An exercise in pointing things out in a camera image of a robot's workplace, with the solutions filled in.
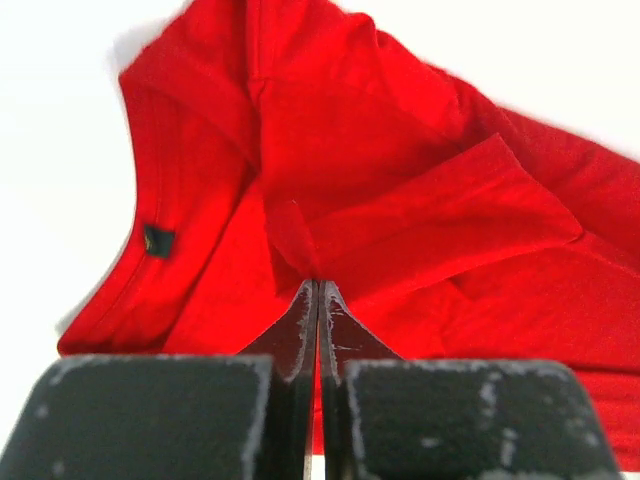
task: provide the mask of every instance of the red fabric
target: red fabric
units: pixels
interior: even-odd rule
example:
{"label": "red fabric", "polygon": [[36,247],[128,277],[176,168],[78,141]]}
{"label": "red fabric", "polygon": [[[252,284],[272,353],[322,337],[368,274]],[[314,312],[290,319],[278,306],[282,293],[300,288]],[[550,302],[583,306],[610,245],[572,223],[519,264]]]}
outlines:
{"label": "red fabric", "polygon": [[195,0],[120,82],[135,221],[62,354],[234,354],[330,279],[406,358],[568,364],[640,470],[640,165],[326,0]]}

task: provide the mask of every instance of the black tag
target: black tag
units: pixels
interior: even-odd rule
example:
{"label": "black tag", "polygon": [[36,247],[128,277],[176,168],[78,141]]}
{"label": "black tag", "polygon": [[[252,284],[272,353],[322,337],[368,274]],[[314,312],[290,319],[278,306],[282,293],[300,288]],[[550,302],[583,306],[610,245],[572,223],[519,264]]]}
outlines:
{"label": "black tag", "polygon": [[144,245],[149,255],[168,258],[175,233],[160,230],[150,225],[144,227]]}

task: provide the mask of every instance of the white surface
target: white surface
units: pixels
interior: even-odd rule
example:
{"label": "white surface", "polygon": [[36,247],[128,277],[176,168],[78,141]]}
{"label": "white surface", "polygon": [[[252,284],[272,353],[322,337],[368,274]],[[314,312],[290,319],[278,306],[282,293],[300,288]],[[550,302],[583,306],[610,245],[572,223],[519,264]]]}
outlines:
{"label": "white surface", "polygon": [[[128,235],[116,73],[182,3],[0,0],[0,444],[56,358],[55,325]],[[494,100],[640,158],[635,0],[339,3]]]}

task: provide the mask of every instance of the red garment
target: red garment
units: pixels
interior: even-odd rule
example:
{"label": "red garment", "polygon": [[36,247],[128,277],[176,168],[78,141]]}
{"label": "red garment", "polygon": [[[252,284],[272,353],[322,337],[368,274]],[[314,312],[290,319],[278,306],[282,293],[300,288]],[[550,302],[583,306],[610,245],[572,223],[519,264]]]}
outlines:
{"label": "red garment", "polygon": [[640,165],[327,0],[195,0],[120,82],[135,221],[61,353],[234,354],[330,279],[407,358],[568,364],[640,470]]}

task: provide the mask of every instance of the black metal part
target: black metal part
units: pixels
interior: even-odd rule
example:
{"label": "black metal part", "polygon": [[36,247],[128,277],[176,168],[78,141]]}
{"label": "black metal part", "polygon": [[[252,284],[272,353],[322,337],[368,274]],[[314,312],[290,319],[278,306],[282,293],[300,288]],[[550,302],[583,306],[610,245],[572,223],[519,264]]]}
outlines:
{"label": "black metal part", "polygon": [[621,478],[586,392],[557,363],[351,362],[340,394],[336,478]]}
{"label": "black metal part", "polygon": [[311,478],[317,320],[318,283],[307,280],[287,312],[242,351],[270,355],[286,385],[281,422],[288,448],[282,479]]}
{"label": "black metal part", "polygon": [[349,422],[340,401],[345,365],[354,359],[400,359],[375,337],[347,308],[338,287],[322,282],[319,294],[318,335],[322,375],[322,414],[327,480],[342,479],[349,438],[342,426]]}
{"label": "black metal part", "polygon": [[36,384],[2,480],[281,478],[268,357],[76,356]]}

